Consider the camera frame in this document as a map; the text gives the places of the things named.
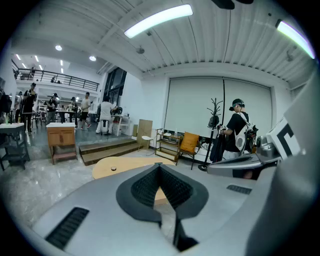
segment white shirt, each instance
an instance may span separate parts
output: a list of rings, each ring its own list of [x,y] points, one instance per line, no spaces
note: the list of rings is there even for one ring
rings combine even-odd
[[[110,102],[104,101],[101,103],[100,119],[107,120],[111,117],[110,111],[113,109],[113,105]]]
[[[15,109],[16,110],[19,110],[20,109],[20,102],[21,102],[21,96],[18,96],[18,99],[16,100],[16,103],[17,103],[17,105],[16,105],[16,107],[15,107]]]
[[[83,101],[81,102],[82,112],[89,112],[90,105],[91,105],[91,103],[90,103],[90,99],[89,98],[83,99]]]

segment linear light fixture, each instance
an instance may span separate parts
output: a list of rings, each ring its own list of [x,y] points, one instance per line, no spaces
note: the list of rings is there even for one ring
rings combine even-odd
[[[282,20],[278,19],[275,27],[285,34],[287,37],[291,38],[295,41],[305,52],[312,58],[315,58],[315,53],[310,46],[309,42],[301,35],[298,31],[296,31],[293,27],[288,25],[287,23],[283,22]]]
[[[167,10],[160,11],[148,18],[145,18],[144,20],[140,21],[139,23],[135,24],[134,26],[129,28],[127,31],[125,31],[124,34],[128,38],[133,38],[136,35],[140,34],[141,32],[151,27],[154,27],[158,24],[161,24],[163,22],[167,22],[176,18],[190,16],[192,14],[194,13],[189,4],[173,7]]]

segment hair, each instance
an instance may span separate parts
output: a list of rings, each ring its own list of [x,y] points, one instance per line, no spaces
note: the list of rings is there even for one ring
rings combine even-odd
[[[109,102],[110,101],[110,97],[108,95],[103,97],[103,101],[104,102]]]

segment wooden stair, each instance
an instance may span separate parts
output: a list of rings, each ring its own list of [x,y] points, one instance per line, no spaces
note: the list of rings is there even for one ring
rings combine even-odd
[[[96,143],[79,146],[79,153],[84,165],[96,164],[101,159],[119,157],[138,150],[139,145],[134,139],[122,139],[113,142]]]

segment cabinet door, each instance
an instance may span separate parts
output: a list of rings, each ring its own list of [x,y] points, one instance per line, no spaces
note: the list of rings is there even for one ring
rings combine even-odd
[[[48,132],[48,142],[50,146],[62,145],[62,137],[58,131]]]
[[[75,130],[62,130],[62,145],[74,145],[75,144]]]

